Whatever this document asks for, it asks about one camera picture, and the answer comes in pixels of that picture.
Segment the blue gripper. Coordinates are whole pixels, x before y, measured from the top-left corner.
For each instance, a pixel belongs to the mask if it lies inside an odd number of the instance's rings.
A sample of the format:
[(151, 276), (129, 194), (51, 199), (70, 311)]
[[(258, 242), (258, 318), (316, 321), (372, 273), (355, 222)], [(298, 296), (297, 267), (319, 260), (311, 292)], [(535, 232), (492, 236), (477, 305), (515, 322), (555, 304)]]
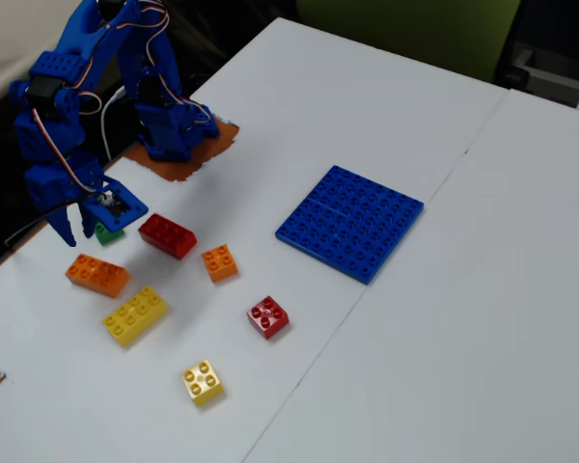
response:
[[(96, 156), (85, 150), (76, 150), (67, 159), (75, 178), (60, 160), (33, 164), (24, 173), (29, 198), (36, 211), (45, 212), (44, 218), (63, 240), (75, 247), (68, 218), (69, 203), (81, 201), (102, 188), (103, 170)], [(86, 204), (78, 205), (83, 233), (90, 238), (95, 233), (97, 218)]]

